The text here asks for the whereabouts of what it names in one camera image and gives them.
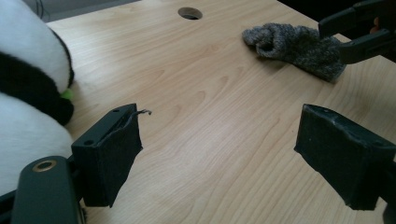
light wood tabletop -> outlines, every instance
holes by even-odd
[[[327,83],[247,47],[242,32],[267,22],[317,28],[276,0],[143,0],[49,23],[74,60],[75,139],[112,108],[152,111],[114,206],[88,208],[89,223],[382,223],[384,201],[351,210],[293,148],[303,104],[396,143],[395,63]]]

gray sock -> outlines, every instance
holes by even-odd
[[[266,58],[292,63],[328,82],[334,82],[346,68],[339,59],[335,37],[319,38],[317,30],[305,26],[267,23],[242,33],[248,45]]]

black fur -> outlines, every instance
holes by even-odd
[[[39,68],[3,52],[0,52],[0,91],[34,106],[62,125],[73,115],[72,103],[61,98],[50,77]]]

stuffed panda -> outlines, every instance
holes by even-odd
[[[0,195],[23,167],[71,155],[63,127],[74,107],[62,93],[74,79],[66,44],[21,0],[0,1]]]
[[[65,125],[73,105],[61,94],[74,72],[66,44],[21,0],[0,1],[0,92]]]

white fur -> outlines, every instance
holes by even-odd
[[[0,196],[17,188],[20,172],[29,163],[47,156],[71,156],[72,143],[56,120],[0,93]]]
[[[69,64],[61,42],[21,0],[0,0],[0,51],[40,68],[66,90]]]

